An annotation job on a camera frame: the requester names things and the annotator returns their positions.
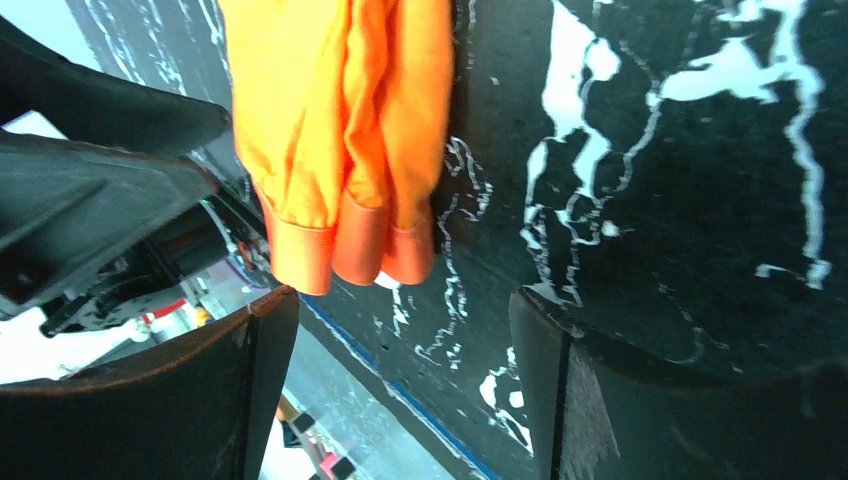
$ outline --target machine part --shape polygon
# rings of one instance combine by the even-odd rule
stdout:
[[[212,321],[212,315],[210,315],[205,308],[201,306],[194,307],[194,322],[197,324],[198,328],[206,325],[210,321]]]
[[[0,17],[0,124],[36,110],[74,141],[177,156],[230,126],[227,111],[69,62]]]
[[[0,132],[0,318],[92,278],[215,191],[198,166]]]
[[[182,282],[226,257],[205,209],[195,205],[111,262],[86,294],[46,305],[44,335],[101,330],[182,299]]]
[[[150,322],[150,332],[156,343],[163,343],[197,328],[192,319],[178,308],[168,315],[157,316]]]
[[[206,204],[222,220],[222,236],[232,240],[235,252],[230,256],[230,265],[236,275],[253,288],[278,285],[271,274],[271,249],[261,217],[224,188],[208,198]]]
[[[282,287],[65,380],[0,386],[0,429],[15,432],[0,438],[0,471],[33,480],[257,478],[297,315],[296,292]]]
[[[539,478],[848,478],[848,359],[731,383],[563,317],[510,299]]]
[[[206,213],[209,214],[209,218],[212,220],[212,223],[215,227],[218,228],[218,232],[221,234],[221,238],[224,240],[224,243],[227,245],[227,251],[230,255],[236,253],[238,251],[238,246],[236,242],[233,240],[233,237],[230,236],[229,229],[224,226],[224,222],[221,220],[221,217],[218,216],[218,213],[215,212],[215,208],[209,204],[206,200],[200,201],[200,206],[206,210]]]

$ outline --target sleeve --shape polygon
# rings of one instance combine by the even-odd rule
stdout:
[[[429,207],[443,166],[451,87],[451,2],[397,0],[387,23],[389,62],[379,106],[393,205],[382,270],[407,285],[433,265]]]
[[[354,285],[370,285],[380,272],[389,224],[386,149],[376,97],[388,62],[387,14],[393,0],[353,0],[343,90],[344,142],[349,172],[333,269]]]
[[[220,0],[236,152],[264,211],[282,283],[329,291],[347,158],[348,0]]]

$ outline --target black rubber flap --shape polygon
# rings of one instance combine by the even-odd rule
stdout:
[[[0,386],[0,471],[32,480],[257,478],[297,313],[297,294],[282,287],[76,377]]]
[[[219,105],[71,63],[2,17],[0,59],[4,123],[36,110],[71,140],[163,156],[206,145],[230,127]]]
[[[532,291],[513,293],[540,478],[848,478],[846,358],[733,383],[569,322]]]

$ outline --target white streak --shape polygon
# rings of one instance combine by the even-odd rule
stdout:
[[[119,32],[118,38],[114,39],[106,28],[106,23],[108,22],[113,28],[118,29],[115,16],[109,10],[109,7],[106,6],[106,3],[103,0],[98,0],[96,4],[94,0],[85,0],[85,6],[88,8],[88,13],[91,15],[92,20],[97,24],[100,33],[103,34],[103,39],[106,40],[106,45],[109,47],[115,63],[121,69],[124,76],[135,83],[146,85],[138,74],[135,58],[124,41],[124,36]]]
[[[191,28],[194,25],[194,19],[192,18],[191,9],[186,3],[186,0],[177,0],[177,4],[180,6],[180,13],[182,13],[183,26],[185,26],[186,34],[191,39],[191,43],[197,45],[197,40],[194,39],[194,36],[191,33]],[[203,63],[201,63],[200,67],[203,69],[204,75],[208,76],[208,72],[206,71],[206,68]],[[206,78],[202,79],[200,84],[200,88],[203,89],[203,97],[206,100],[212,100],[212,96],[209,94],[209,88],[206,86],[205,80]]]
[[[605,199],[596,197],[595,172],[601,160],[609,153],[611,142],[585,120],[586,102],[591,86],[595,82],[612,79],[621,68],[621,59],[612,51],[609,42],[599,38],[586,25],[568,11],[558,1],[552,1],[554,12],[551,27],[551,62],[548,66],[545,88],[542,91],[542,108],[554,123],[553,137],[543,138],[527,160],[527,189],[524,208],[524,228],[521,237],[527,243],[527,250],[533,256],[541,282],[535,289],[546,298],[555,296],[560,304],[582,306],[576,275],[579,271],[577,245],[597,245],[600,243],[599,217]],[[600,8],[600,3],[593,6]],[[583,85],[583,70],[588,68],[591,78]],[[572,162],[575,176],[580,185],[571,194],[566,207],[555,212],[559,222],[571,232],[572,262],[568,266],[569,284],[556,292],[548,266],[547,232],[545,228],[546,205],[537,203],[534,198],[536,182],[547,169],[548,142],[566,142],[568,135],[582,131],[588,140]],[[577,202],[585,198],[592,202],[592,211],[581,218],[574,218]],[[591,236],[583,238],[578,224],[588,226]],[[567,294],[563,299],[560,294]]]
[[[621,230],[612,221],[604,220],[604,224],[601,225],[601,233],[605,237],[617,237],[621,235]]]
[[[490,418],[490,425],[497,425],[502,430],[506,431],[510,437],[512,437],[515,441],[524,445],[524,448],[527,449],[530,454],[533,454],[533,443],[530,438],[530,430],[522,425],[516,420],[512,414],[506,411],[504,408],[500,407],[497,403],[497,397],[495,396],[495,389],[498,388],[498,378],[503,375],[508,375],[515,381],[519,381],[518,378],[518,367],[515,364],[515,351],[512,347],[509,347],[506,351],[507,355],[507,366],[500,367],[497,370],[489,370],[489,374],[483,379],[483,382],[480,384],[479,391],[480,396],[483,398],[483,401],[486,402],[486,405],[492,409],[494,418]],[[510,403],[513,408],[521,408],[524,406],[524,396],[521,391],[510,392]],[[522,439],[519,439],[516,436],[515,431],[509,427],[510,424],[515,425],[519,432],[521,433]]]
[[[467,4],[461,2],[454,4],[454,44],[459,45],[458,36],[465,37],[465,65],[460,65],[457,62],[456,78],[454,82],[459,82],[465,76],[466,71],[474,68],[474,27],[477,25],[477,0],[467,0]],[[468,20],[463,18],[464,14],[468,14]]]
[[[162,24],[162,17],[159,14],[156,3],[154,0],[147,0],[146,6],[139,3],[136,4],[136,7],[141,14],[141,22],[147,30],[147,36],[150,37],[153,46],[156,48],[153,63],[156,66],[156,72],[159,74],[159,78],[168,85],[170,90],[187,96],[185,83],[177,68],[174,56],[164,48],[162,42],[159,40],[159,35],[163,33],[164,25]]]
[[[736,15],[725,13],[720,15],[719,19],[726,22],[758,21],[763,18],[764,10],[782,15],[769,55],[768,67],[760,69],[759,72],[748,72],[747,75],[737,73],[736,78],[750,82],[749,88],[765,88],[766,83],[778,80],[795,82],[795,97],[800,107],[784,129],[784,133],[795,149],[793,160],[804,170],[801,204],[805,211],[807,240],[801,250],[810,260],[804,279],[807,287],[822,290],[824,279],[832,267],[830,262],[821,258],[824,242],[824,207],[821,203],[824,170],[816,161],[815,153],[804,137],[804,129],[816,114],[818,95],[824,90],[825,84],[816,69],[804,63],[798,43],[798,22],[804,16],[805,9],[805,0],[743,0]],[[758,269],[755,275],[760,273],[762,272]]]
[[[447,144],[447,152],[448,155],[445,157],[446,171],[452,177],[458,177],[463,173],[467,175],[471,182],[471,191],[454,193],[451,197],[450,205],[439,215],[436,221],[436,225],[445,238],[442,243],[442,258],[444,258],[445,266],[448,269],[448,275],[445,277],[444,292],[445,307],[447,308],[449,318],[448,324],[436,331],[433,342],[429,346],[416,345],[414,351],[420,357],[436,365],[441,365],[439,361],[434,360],[432,357],[435,352],[444,350],[450,369],[456,371],[462,363],[459,345],[456,344],[453,350],[443,347],[446,347],[445,342],[447,337],[454,336],[457,325],[467,322],[468,312],[465,309],[465,305],[468,297],[462,277],[454,264],[453,239],[451,233],[448,231],[447,222],[456,214],[462,214],[460,218],[469,222],[480,221],[489,207],[494,187],[491,182],[481,178],[483,167],[474,158],[474,154],[471,152],[468,144],[461,138],[450,137]],[[473,211],[458,208],[459,201],[463,196],[475,206]],[[394,305],[397,309],[399,305],[398,298],[395,299]]]
[[[218,8],[218,2],[210,0],[212,4],[212,15],[209,14],[209,8],[206,6],[206,0],[197,0],[200,4],[200,9],[203,11],[203,18],[206,19],[206,24],[209,26],[209,41],[215,45],[218,51],[218,59],[221,61],[221,66],[224,67],[224,72],[227,74],[227,80],[230,82],[230,87],[233,86],[233,76],[230,74],[230,62],[227,60],[227,45],[224,38],[224,21],[221,18],[221,10]]]

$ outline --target black plastic panel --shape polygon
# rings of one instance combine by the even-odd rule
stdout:
[[[193,163],[0,132],[0,315],[40,305],[215,191]]]
[[[298,327],[280,288],[61,381],[0,387],[0,471],[26,479],[255,479]]]

